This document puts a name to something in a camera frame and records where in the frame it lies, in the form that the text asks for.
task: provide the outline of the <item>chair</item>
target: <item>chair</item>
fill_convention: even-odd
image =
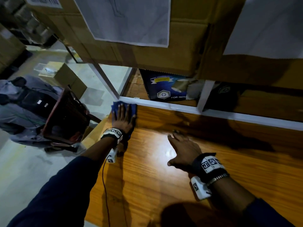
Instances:
[[[90,120],[101,122],[91,115],[71,89],[66,87],[51,111],[41,134],[51,140],[55,146],[68,147],[81,141]]]

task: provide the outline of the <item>cleaning cloth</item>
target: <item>cleaning cloth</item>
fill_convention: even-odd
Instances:
[[[117,101],[117,102],[113,102],[113,105],[112,105],[112,111],[115,112],[115,114],[118,114],[118,106],[123,103],[124,104],[124,107],[125,107],[125,110],[127,109],[128,107],[128,104],[127,103],[124,103],[122,101]],[[137,115],[137,105],[136,104],[129,104],[130,105],[130,112],[131,112],[131,115],[129,118],[131,118],[133,115]],[[134,129],[132,129],[128,134],[128,140],[131,138],[131,134],[133,132]]]

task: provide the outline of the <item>barcode label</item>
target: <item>barcode label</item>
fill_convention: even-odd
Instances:
[[[61,8],[59,0],[26,0],[30,5],[45,6],[52,8]]]

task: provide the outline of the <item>dark blue sleeve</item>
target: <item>dark blue sleeve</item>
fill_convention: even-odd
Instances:
[[[262,199],[256,199],[246,208],[240,226],[294,227]]]
[[[50,178],[8,227],[83,226],[98,169],[93,160],[76,157]]]

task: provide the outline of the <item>wristband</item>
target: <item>wristband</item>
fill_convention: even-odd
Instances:
[[[207,186],[220,178],[229,176],[225,167],[215,155],[216,153],[200,154],[191,164],[193,172],[200,178],[201,182],[206,183]]]
[[[119,130],[118,128],[108,128],[104,131],[103,135],[101,136],[101,139],[105,137],[112,137],[116,141],[115,146],[117,146],[119,142],[123,139],[123,134],[124,132]]]

